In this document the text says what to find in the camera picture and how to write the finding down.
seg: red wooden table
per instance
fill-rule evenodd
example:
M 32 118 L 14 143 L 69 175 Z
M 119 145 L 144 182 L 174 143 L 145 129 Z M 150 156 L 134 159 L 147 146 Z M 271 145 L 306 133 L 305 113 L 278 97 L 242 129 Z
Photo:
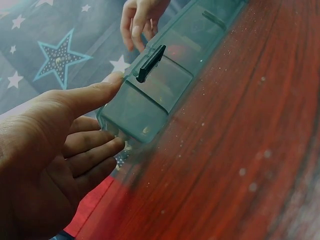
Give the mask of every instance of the red wooden table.
M 319 0 L 252 0 L 77 239 L 318 240 L 319 118 Z

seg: black plastic clip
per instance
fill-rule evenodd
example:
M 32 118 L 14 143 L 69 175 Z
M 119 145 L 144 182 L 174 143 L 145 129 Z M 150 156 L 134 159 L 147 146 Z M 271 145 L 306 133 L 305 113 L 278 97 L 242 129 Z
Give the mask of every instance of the black plastic clip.
M 166 50 L 165 45 L 160 45 L 154 53 L 147 59 L 147 61 L 142 65 L 139 71 L 139 75 L 136 77 L 136 80 L 139 83 L 144 83 L 146 81 L 146 78 L 148 74 L 151 72 L 151 70 L 158 64 L 158 62 L 161 61 L 162 56 L 164 55 Z

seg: white star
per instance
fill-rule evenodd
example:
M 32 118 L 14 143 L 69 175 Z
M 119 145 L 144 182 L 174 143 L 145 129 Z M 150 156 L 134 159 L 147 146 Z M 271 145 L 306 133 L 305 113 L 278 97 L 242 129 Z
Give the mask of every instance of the white star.
M 21 23 L 22 23 L 24 20 L 26 20 L 26 19 L 23 18 L 22 15 L 20 14 L 17 19 L 13 19 L 13 20 L 12 20 L 13 26 L 12 26 L 11 29 L 14 29 L 14 28 L 18 28 L 18 29 L 19 29 Z
M 130 67 L 130 64 L 125 62 L 124 56 L 121 55 L 118 61 L 110 61 L 110 63 L 114 66 L 112 73 L 114 72 L 125 72 L 125 70 Z
M 8 85 L 8 89 L 11 87 L 19 88 L 19 82 L 23 79 L 23 76 L 19 76 L 18 72 L 15 71 L 13 76 L 8 77 L 8 80 L 10 81 Z
M 10 53 L 14 54 L 15 51 L 16 51 L 16 45 L 12 46 L 11 49 L 10 49 Z
M 88 4 L 82 7 L 82 11 L 81 12 L 88 12 L 89 8 L 91 8 L 91 6 L 89 6 Z
M 49 4 L 52 6 L 54 4 L 54 0 L 39 0 L 35 7 L 39 7 L 42 4 Z
M 7 16 L 10 12 L 8 11 L 0 11 L 0 19 L 4 18 L 5 16 Z

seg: fabric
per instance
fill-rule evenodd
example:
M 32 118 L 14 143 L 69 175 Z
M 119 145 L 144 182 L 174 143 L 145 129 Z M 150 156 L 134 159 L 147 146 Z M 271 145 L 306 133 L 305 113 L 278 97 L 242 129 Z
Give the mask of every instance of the fabric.
M 172 0 L 159 28 L 187 2 Z M 1 0 L 0 114 L 48 90 L 84 87 L 101 82 L 111 72 L 124 71 L 139 54 L 128 52 L 123 44 L 119 29 L 124 3 Z M 124 163 L 118 157 L 117 168 Z M 81 201 L 67 232 L 77 235 L 112 180 L 107 178 Z

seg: plastic pill organizer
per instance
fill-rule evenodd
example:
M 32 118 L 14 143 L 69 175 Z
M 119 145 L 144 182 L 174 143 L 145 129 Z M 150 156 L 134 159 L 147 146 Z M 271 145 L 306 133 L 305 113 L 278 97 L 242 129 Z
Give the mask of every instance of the plastic pill organizer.
M 118 94 L 97 113 L 101 128 L 125 138 L 129 150 L 150 143 L 245 4 L 189 2 L 126 69 Z

